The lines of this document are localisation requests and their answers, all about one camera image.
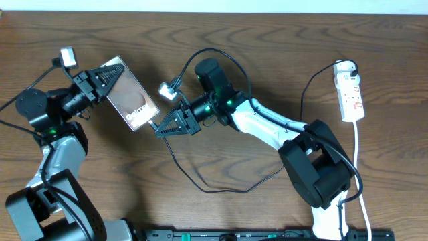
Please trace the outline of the Galaxy S25 Ultra smartphone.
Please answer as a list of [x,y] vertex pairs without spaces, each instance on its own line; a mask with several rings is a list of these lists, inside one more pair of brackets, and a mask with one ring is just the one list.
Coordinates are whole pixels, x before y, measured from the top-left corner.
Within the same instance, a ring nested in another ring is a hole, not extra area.
[[102,64],[102,67],[115,64],[122,64],[124,71],[109,92],[107,99],[130,129],[137,131],[157,116],[160,110],[120,56],[108,60]]

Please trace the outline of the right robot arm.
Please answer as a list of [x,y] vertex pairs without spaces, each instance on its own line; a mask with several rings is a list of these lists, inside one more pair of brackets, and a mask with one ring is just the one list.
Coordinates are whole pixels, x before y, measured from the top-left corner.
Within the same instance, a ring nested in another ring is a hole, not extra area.
[[222,125],[253,135],[274,148],[294,189],[311,206],[315,237],[345,240],[349,227],[344,206],[362,194],[347,195],[350,181],[362,179],[330,127],[288,119],[264,107],[250,93],[235,90],[215,58],[195,66],[203,94],[192,102],[178,101],[159,126],[156,136],[194,135],[201,122],[215,117]]

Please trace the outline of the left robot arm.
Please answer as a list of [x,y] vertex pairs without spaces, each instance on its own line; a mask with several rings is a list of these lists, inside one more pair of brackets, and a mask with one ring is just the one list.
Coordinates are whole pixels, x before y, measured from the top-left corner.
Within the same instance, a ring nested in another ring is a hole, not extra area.
[[72,120],[105,100],[123,72],[123,64],[85,70],[70,78],[68,88],[29,86],[12,98],[43,153],[35,177],[5,203],[22,240],[135,239],[125,219],[104,220],[78,183],[88,140]]

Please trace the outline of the white power strip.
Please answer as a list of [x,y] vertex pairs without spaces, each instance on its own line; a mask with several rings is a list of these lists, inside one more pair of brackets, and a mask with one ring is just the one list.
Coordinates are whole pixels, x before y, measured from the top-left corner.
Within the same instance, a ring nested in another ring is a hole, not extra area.
[[359,121],[365,113],[356,64],[350,60],[337,60],[333,68],[342,120],[348,123]]

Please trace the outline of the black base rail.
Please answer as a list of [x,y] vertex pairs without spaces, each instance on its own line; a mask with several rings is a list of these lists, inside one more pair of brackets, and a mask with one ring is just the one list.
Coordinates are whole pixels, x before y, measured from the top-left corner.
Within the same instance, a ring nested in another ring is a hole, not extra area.
[[142,231],[145,240],[150,241],[252,241],[252,240],[372,240],[395,241],[395,234],[388,230],[366,231],[326,226],[313,228],[286,228],[279,230],[174,230],[167,228],[145,229]]

